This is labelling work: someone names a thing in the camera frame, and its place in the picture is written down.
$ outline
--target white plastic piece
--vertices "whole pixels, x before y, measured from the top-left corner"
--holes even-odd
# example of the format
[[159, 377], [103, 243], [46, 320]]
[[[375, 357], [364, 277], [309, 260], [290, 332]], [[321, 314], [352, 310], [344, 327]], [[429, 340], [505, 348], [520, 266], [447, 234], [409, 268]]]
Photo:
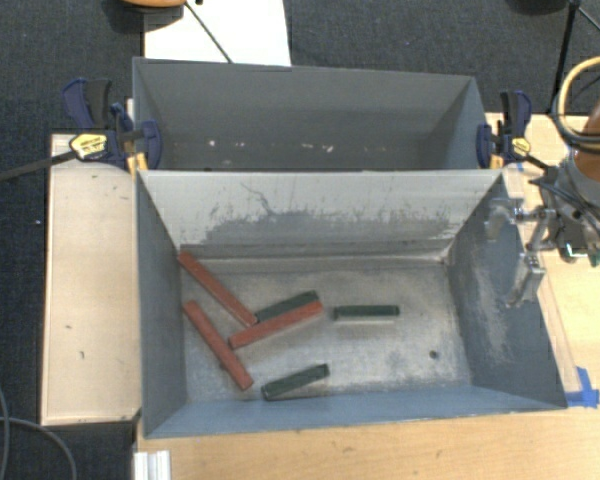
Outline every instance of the white plastic piece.
[[[282, 0], [205, 0], [189, 4], [236, 63], [290, 66]], [[161, 14], [145, 16], [144, 56], [149, 59], [226, 62], [188, 9], [166, 23]]]
[[169, 450], [156, 453], [134, 453], [133, 478], [134, 480], [171, 480], [171, 453]]

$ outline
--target blue clamp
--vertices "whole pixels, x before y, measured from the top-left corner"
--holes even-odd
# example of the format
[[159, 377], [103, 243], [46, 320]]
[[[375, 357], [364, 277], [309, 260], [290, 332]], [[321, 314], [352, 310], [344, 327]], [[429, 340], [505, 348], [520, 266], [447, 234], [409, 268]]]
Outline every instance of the blue clamp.
[[487, 123], [478, 126], [476, 157], [478, 165], [489, 167], [492, 156], [502, 158], [504, 165], [521, 162], [531, 150], [524, 134], [531, 121], [531, 100], [522, 91], [500, 93], [504, 121], [498, 121], [498, 133]]
[[[127, 158], [132, 155], [124, 151], [123, 142], [133, 141], [136, 152], [147, 156], [149, 169], [157, 169], [162, 156], [162, 135], [154, 119], [143, 121], [134, 131], [134, 124], [120, 103], [108, 106], [108, 80], [86, 80], [77, 78], [62, 90], [65, 112], [82, 130], [97, 130], [107, 137], [107, 154], [97, 158], [120, 169], [126, 169]], [[115, 125], [109, 126], [107, 115], [111, 113]]]
[[76, 78], [62, 89], [65, 113], [74, 120], [78, 128], [91, 130], [95, 126], [86, 96], [87, 81]]
[[582, 391], [565, 393], [569, 407], [592, 407], [597, 409], [600, 405], [600, 390], [591, 387], [589, 374], [585, 368], [576, 366], [576, 370], [578, 371], [578, 377], [580, 377]]

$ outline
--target bin floor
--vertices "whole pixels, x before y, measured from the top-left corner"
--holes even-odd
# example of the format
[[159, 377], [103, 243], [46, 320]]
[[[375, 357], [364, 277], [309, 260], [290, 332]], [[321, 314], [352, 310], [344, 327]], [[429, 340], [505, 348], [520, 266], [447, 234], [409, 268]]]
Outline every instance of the bin floor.
[[[263, 384], [321, 363], [329, 365], [330, 377], [296, 395], [470, 383], [455, 305], [445, 267], [439, 262], [394, 256], [201, 261], [253, 312], [315, 290], [325, 313], [239, 349], [237, 355], [254, 379], [245, 392], [220, 368], [186, 321], [185, 362], [192, 403], [259, 399]], [[182, 301], [196, 300], [220, 334], [229, 337], [243, 328], [186, 272], [181, 276]], [[380, 323], [333, 320], [334, 306], [356, 304], [398, 305], [400, 315]]]

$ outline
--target scratch mark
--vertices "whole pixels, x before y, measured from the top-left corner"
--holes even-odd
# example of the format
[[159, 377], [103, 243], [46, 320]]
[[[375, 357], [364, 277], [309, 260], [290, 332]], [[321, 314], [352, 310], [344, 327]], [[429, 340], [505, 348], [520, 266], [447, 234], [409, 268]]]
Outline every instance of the scratch mark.
[[258, 196], [258, 199], [260, 200], [260, 204], [262, 204], [262, 207], [264, 208], [264, 211], [267, 212], [267, 215], [269, 215], [269, 216], [277, 215], [277, 213], [273, 211], [273, 208], [271, 208], [269, 201], [267, 201], [267, 198], [264, 196], [264, 194], [262, 192], [258, 192], [257, 190], [249, 188], [244, 183], [240, 183], [240, 185], [242, 185], [242, 187], [247, 192], [250, 192], [251, 194]]

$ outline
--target wooden block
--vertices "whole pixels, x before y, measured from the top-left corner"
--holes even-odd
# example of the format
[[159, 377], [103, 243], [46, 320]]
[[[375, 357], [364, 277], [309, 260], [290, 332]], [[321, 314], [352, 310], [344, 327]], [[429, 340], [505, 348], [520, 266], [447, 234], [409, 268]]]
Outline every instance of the wooden block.
[[293, 311], [271, 318], [270, 320], [265, 320], [264, 322], [234, 334], [229, 337], [229, 346], [232, 349], [244, 347], [245, 345], [249, 345], [278, 331], [286, 329], [291, 325], [318, 316], [322, 313], [322, 310], [322, 303], [319, 300], [310, 302]]
[[202, 308], [196, 302], [189, 301], [183, 306], [183, 310], [222, 366], [231, 375], [235, 383], [240, 386], [240, 389], [244, 391], [249, 388], [253, 384], [251, 375], [249, 375], [249, 372], [247, 372], [238, 357], [227, 346], [220, 333], [218, 333], [207, 315], [202, 311]]
[[249, 311], [211, 272], [209, 272], [190, 253], [181, 252], [178, 262], [191, 276], [198, 281], [215, 299], [231, 313], [238, 322], [250, 327], [258, 322], [256, 316]]

